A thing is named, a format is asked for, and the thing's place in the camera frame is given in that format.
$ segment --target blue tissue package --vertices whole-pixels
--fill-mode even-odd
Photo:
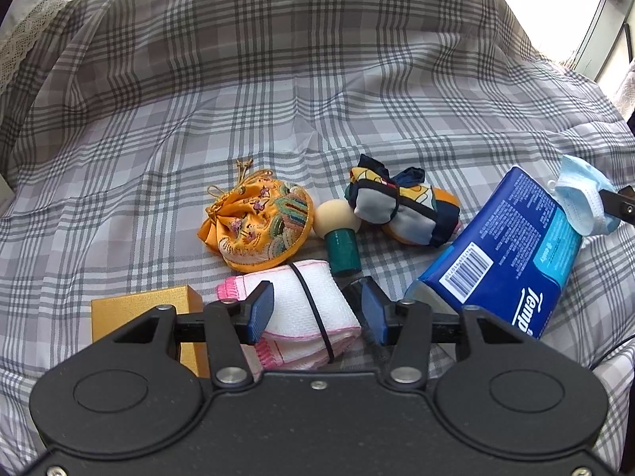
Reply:
[[[558,203],[513,167],[418,281],[455,311],[478,305],[539,338],[581,243]]]

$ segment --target checkered cloth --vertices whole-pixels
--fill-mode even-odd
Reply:
[[[504,0],[72,0],[0,96],[0,463],[41,448],[29,392],[86,346],[94,298],[229,270],[196,236],[209,184],[253,157],[317,203],[342,197],[361,153],[422,166],[469,222],[520,165],[546,183],[561,154],[617,186],[635,140],[596,84],[536,50]],[[392,297],[434,259],[360,234]],[[324,257],[309,240],[299,257]],[[544,341],[590,365],[635,332],[635,230],[585,241]],[[617,466],[633,379],[626,346],[600,366],[612,407],[597,445]],[[343,367],[366,367],[363,344]],[[432,373],[450,365],[433,352]]]

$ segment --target orange drawstring pouch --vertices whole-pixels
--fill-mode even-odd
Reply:
[[[295,254],[313,225],[313,201],[297,184],[275,179],[271,170],[247,176],[253,160],[237,161],[238,184],[228,192],[209,186],[215,202],[198,237],[241,272],[276,267]]]

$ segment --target wooden ball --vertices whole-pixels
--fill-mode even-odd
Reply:
[[[313,213],[313,230],[324,238],[336,229],[360,229],[361,220],[353,213],[346,200],[327,200],[320,204]]]

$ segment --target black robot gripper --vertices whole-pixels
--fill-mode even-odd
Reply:
[[[478,307],[435,314],[371,278],[349,294],[394,345],[386,370],[254,381],[240,343],[271,317],[268,282],[199,314],[155,308],[37,382],[31,415],[48,450],[24,475],[615,474],[591,452],[608,410],[591,371]],[[209,380],[177,362],[185,342],[206,342]],[[433,342],[458,356],[437,380]]]

